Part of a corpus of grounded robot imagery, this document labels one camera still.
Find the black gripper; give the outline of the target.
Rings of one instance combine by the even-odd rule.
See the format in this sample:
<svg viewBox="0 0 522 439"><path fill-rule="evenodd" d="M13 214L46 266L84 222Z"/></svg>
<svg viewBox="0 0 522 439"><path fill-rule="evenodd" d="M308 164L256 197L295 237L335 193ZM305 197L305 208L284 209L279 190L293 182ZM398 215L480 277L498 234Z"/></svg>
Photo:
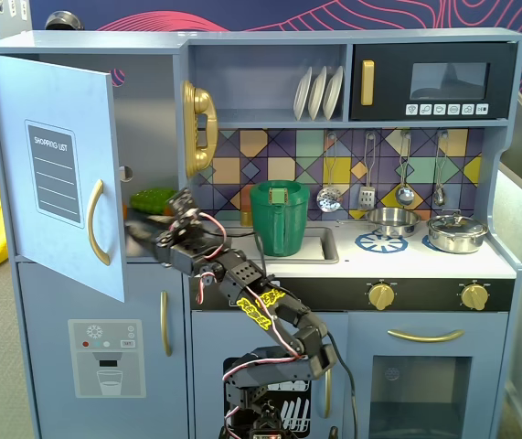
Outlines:
<svg viewBox="0 0 522 439"><path fill-rule="evenodd" d="M230 238L223 226L200 210L180 217L147 215L127 220L125 232L158 263L198 276L204 265L225 252Z"/></svg>

